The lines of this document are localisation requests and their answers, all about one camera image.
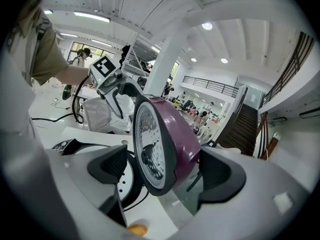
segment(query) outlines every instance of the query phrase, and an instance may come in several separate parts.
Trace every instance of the orange object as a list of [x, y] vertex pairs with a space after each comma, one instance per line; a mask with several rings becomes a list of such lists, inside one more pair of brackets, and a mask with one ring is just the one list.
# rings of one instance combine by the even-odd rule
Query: orange object
[[147, 227], [142, 224], [131, 225], [130, 227], [128, 227], [128, 230], [139, 237], [143, 237], [148, 232]]

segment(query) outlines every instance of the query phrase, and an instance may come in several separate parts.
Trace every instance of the recessed light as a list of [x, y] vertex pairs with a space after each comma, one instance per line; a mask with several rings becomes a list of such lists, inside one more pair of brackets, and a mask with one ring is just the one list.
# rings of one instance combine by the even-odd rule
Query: recessed light
[[45, 13], [46, 15], [48, 15], [48, 14], [53, 14], [54, 11], [53, 11], [53, 10], [44, 10], [44, 13]]
[[108, 43], [105, 43], [105, 42], [100, 42], [100, 41], [97, 41], [97, 40], [94, 40], [94, 39], [91, 39], [92, 42], [96, 42], [98, 44], [102, 44], [102, 45], [105, 45], [105, 46], [108, 46], [108, 47], [112, 47], [111, 44], [108, 44]]
[[212, 29], [212, 24], [210, 22], [206, 22], [206, 23], [203, 23], [202, 24], [202, 27], [205, 29], [205, 30], [211, 30]]
[[91, 13], [75, 11], [74, 14], [77, 15], [77, 16], [91, 18], [91, 19], [95, 19], [95, 20], [99, 20], [99, 21], [103, 21], [103, 22], [107, 22], [107, 23], [110, 22], [110, 18], [99, 16], [99, 15], [95, 15], [95, 14], [91, 14]]
[[67, 37], [73, 37], [73, 38], [77, 38], [78, 36], [76, 34], [67, 34], [67, 33], [60, 33], [63, 36], [67, 36]]
[[152, 47], [151, 47], [151, 49], [152, 49], [152, 50], [154, 50], [154, 51], [156, 51], [157, 53], [160, 53], [160, 50], [159, 50], [159, 49], [157, 49], [157, 48], [156, 48], [156, 47], [154, 47], [154, 46], [152, 46]]

